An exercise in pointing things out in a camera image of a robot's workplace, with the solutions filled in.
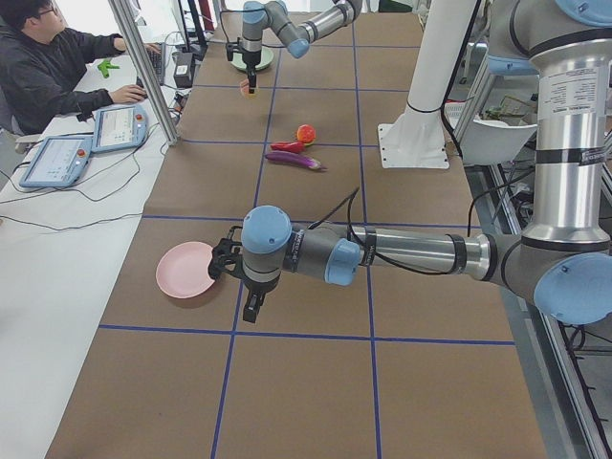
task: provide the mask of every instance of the plate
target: plate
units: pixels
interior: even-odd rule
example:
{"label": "plate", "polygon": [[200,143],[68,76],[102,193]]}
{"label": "plate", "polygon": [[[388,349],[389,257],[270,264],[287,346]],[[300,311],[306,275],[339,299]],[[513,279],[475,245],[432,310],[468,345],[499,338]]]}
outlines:
{"label": "plate", "polygon": [[[262,48],[261,49],[261,62],[255,66],[255,70],[264,70],[270,67],[272,61],[274,60],[274,52],[270,48]],[[240,72],[247,72],[247,64],[242,61],[242,55],[240,53],[233,54],[233,60],[231,61],[231,65],[233,65]]]}
{"label": "plate", "polygon": [[199,295],[214,283],[208,276],[210,260],[212,247],[204,242],[190,241],[173,247],[157,265],[157,285],[174,298]]}

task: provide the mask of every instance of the blue and white control panel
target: blue and white control panel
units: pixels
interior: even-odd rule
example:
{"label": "blue and white control panel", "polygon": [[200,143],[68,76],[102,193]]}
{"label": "blue and white control panel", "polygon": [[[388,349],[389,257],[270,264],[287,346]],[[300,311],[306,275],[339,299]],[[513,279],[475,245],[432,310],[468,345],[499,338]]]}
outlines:
{"label": "blue and white control panel", "polygon": [[91,136],[48,137],[38,148],[19,185],[24,188],[70,186],[87,165],[91,149]]}
{"label": "blue and white control panel", "polygon": [[92,153],[140,146],[146,139],[146,113],[139,105],[98,110]]}

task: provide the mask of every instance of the black jacket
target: black jacket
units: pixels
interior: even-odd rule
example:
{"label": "black jacket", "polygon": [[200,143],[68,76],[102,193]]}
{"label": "black jacket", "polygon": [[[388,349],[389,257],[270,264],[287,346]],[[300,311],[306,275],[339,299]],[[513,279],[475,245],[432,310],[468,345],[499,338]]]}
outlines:
{"label": "black jacket", "polygon": [[42,132],[57,114],[89,114],[111,105],[108,91],[74,91],[86,63],[120,54],[113,46],[119,35],[93,36],[72,29],[49,45],[0,25],[0,87],[24,134]]}

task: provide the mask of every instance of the black hair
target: black hair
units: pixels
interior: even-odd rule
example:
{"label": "black hair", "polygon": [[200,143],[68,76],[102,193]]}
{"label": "black hair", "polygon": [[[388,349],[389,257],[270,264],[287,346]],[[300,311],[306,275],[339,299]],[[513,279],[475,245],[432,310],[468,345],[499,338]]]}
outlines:
{"label": "black hair", "polygon": [[21,31],[29,17],[39,18],[40,9],[50,8],[51,0],[0,0],[0,16],[5,22]]}

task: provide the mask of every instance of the green toy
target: green toy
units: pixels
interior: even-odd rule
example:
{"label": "green toy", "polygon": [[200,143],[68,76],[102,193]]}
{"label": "green toy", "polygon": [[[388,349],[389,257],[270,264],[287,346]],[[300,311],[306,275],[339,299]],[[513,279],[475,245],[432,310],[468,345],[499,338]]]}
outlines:
{"label": "green toy", "polygon": [[102,76],[105,78],[109,77],[108,71],[110,69],[118,69],[120,66],[111,63],[111,59],[104,59],[98,64],[98,70],[102,72]]}

